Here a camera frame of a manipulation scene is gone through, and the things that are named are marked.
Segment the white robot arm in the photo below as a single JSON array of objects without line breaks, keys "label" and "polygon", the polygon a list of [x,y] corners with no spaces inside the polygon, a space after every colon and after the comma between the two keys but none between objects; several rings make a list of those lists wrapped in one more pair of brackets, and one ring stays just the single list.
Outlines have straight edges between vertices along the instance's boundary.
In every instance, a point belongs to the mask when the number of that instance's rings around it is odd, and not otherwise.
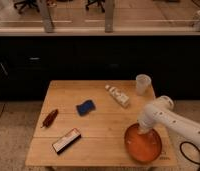
[{"label": "white robot arm", "polygon": [[141,129],[149,132],[157,123],[161,123],[200,146],[200,123],[174,113],[173,108],[173,100],[168,96],[148,102],[138,116]]}]

